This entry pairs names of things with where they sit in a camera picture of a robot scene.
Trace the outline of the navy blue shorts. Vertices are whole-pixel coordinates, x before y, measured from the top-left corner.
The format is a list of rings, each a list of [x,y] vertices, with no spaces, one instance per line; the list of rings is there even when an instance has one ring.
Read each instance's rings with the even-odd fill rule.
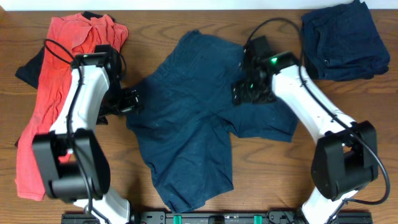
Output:
[[[233,104],[231,86],[245,76],[242,60],[240,45],[193,30],[136,85],[144,109],[128,115],[126,125],[174,213],[233,189],[231,135],[292,140],[298,119],[283,101]]]

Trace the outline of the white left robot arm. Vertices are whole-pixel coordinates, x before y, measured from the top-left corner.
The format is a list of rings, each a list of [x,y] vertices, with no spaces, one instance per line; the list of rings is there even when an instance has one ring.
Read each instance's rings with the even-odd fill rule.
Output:
[[[32,148],[48,197],[72,203],[81,214],[64,214],[62,223],[139,223],[141,217],[111,186],[110,166],[95,136],[108,115],[139,113],[137,91],[121,88],[123,56],[110,45],[70,62],[72,82],[62,110]]]

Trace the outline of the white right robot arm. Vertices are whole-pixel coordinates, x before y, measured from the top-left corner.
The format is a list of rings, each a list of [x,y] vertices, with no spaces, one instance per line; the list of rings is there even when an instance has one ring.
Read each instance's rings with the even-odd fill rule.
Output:
[[[295,222],[334,222],[342,206],[378,178],[376,130],[336,107],[291,52],[257,56],[246,51],[242,67],[246,78],[233,84],[234,104],[282,100],[316,144],[315,188]]]

